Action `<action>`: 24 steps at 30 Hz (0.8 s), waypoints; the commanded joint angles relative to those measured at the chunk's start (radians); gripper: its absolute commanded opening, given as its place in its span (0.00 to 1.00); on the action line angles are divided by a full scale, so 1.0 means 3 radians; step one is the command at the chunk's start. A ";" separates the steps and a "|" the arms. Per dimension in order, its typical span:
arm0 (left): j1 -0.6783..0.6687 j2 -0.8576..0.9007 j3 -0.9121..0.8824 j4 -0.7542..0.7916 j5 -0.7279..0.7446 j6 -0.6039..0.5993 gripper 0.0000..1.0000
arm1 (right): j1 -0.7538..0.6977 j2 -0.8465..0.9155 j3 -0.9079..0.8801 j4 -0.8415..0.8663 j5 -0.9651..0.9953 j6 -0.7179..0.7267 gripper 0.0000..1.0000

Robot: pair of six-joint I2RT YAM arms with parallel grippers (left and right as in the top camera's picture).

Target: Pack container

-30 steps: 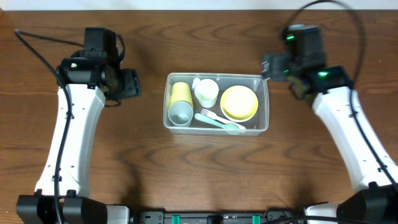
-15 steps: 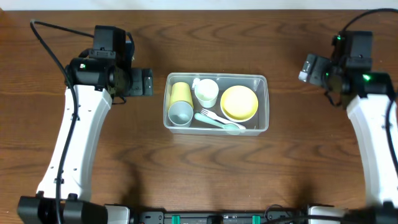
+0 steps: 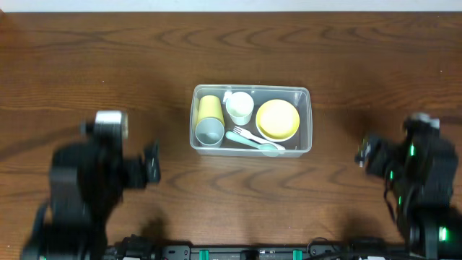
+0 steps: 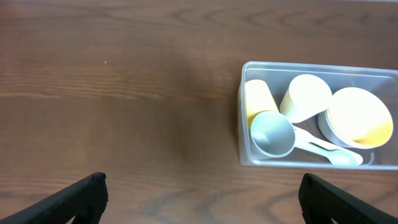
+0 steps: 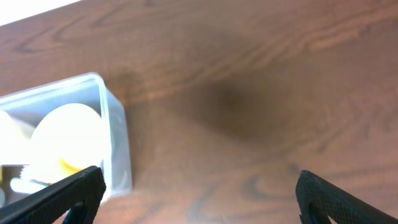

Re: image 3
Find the grey plastic cup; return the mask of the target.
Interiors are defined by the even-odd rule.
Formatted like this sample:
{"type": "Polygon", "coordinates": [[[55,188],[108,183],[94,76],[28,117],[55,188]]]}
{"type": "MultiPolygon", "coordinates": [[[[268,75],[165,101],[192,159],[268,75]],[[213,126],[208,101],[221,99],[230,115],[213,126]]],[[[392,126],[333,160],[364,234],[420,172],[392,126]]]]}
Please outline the grey plastic cup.
{"type": "Polygon", "coordinates": [[[224,124],[216,118],[204,118],[196,126],[196,138],[202,147],[220,147],[225,135],[224,124]]]}

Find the yellow plastic cup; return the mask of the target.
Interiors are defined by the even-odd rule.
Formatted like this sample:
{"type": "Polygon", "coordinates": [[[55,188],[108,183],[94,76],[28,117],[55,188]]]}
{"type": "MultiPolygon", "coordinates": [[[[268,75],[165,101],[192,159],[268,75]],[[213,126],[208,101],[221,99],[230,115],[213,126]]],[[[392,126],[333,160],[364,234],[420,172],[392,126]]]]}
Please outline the yellow plastic cup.
{"type": "Polygon", "coordinates": [[[206,95],[199,100],[196,124],[205,118],[215,118],[219,120],[222,125],[225,124],[224,115],[222,112],[222,103],[217,96],[206,95]]]}

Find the yellow plastic bowl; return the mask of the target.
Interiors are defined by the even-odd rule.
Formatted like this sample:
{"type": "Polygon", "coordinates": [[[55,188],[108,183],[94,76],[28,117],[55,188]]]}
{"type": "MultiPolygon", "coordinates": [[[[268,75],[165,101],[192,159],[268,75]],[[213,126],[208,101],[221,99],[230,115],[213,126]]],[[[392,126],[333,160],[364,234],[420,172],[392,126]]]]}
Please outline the yellow plastic bowl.
{"type": "Polygon", "coordinates": [[[256,113],[256,128],[265,139],[285,142],[300,127],[300,114],[288,101],[273,99],[265,102],[256,113]]]}

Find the pink plastic fork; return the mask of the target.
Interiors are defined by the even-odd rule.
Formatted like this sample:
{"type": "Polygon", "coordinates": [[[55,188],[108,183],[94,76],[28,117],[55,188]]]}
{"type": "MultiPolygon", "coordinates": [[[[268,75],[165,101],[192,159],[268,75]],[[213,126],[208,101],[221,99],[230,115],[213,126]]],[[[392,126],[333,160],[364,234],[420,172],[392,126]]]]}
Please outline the pink plastic fork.
{"type": "Polygon", "coordinates": [[[246,130],[246,129],[243,129],[239,126],[235,126],[232,130],[233,132],[235,132],[236,134],[239,134],[240,136],[242,137],[245,137],[247,139],[251,139],[255,142],[258,142],[259,144],[271,144],[273,146],[275,146],[278,150],[285,150],[285,148],[283,146],[281,146],[280,144],[276,144],[276,143],[273,143],[273,142],[270,142],[266,139],[263,139],[263,138],[260,138],[254,134],[252,134],[249,130],[246,130]]]}

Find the light green plastic utensil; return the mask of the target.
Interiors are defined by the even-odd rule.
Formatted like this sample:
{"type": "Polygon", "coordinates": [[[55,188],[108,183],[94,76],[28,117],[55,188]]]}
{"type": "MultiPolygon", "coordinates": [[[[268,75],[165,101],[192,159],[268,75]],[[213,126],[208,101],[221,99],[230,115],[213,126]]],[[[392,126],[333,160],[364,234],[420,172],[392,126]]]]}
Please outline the light green plastic utensil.
{"type": "Polygon", "coordinates": [[[279,155],[277,148],[272,144],[259,144],[231,131],[227,131],[225,136],[231,141],[261,150],[265,156],[276,157],[279,155]]]}

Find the white plastic cup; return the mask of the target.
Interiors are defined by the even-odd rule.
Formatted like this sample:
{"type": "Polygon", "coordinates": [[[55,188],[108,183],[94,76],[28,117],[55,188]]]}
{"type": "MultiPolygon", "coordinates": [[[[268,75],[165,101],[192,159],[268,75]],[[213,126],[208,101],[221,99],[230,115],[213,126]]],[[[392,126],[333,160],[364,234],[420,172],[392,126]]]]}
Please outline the white plastic cup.
{"type": "Polygon", "coordinates": [[[251,119],[254,101],[246,92],[234,92],[228,96],[225,107],[232,122],[238,126],[244,126],[251,119]]]}

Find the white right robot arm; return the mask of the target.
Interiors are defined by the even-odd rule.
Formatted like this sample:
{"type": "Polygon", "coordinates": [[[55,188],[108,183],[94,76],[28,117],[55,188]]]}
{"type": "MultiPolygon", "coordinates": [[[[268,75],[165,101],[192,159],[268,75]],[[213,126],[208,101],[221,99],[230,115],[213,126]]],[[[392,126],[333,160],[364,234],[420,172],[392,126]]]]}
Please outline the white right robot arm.
{"type": "Polygon", "coordinates": [[[397,143],[368,134],[354,161],[385,181],[396,205],[387,206],[406,247],[426,259],[461,258],[461,212],[451,206],[458,155],[440,134],[440,119],[414,113],[397,143]]]}

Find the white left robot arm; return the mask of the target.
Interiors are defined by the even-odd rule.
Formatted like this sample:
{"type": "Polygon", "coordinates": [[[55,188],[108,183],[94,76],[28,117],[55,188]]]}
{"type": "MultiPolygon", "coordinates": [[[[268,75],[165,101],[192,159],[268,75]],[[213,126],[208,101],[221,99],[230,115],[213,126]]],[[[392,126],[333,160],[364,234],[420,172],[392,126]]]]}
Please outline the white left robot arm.
{"type": "Polygon", "coordinates": [[[49,171],[50,197],[37,210],[21,259],[102,259],[106,223],[126,189],[159,183],[159,145],[124,157],[128,115],[100,110],[81,125],[85,141],[59,147],[49,171]]]}

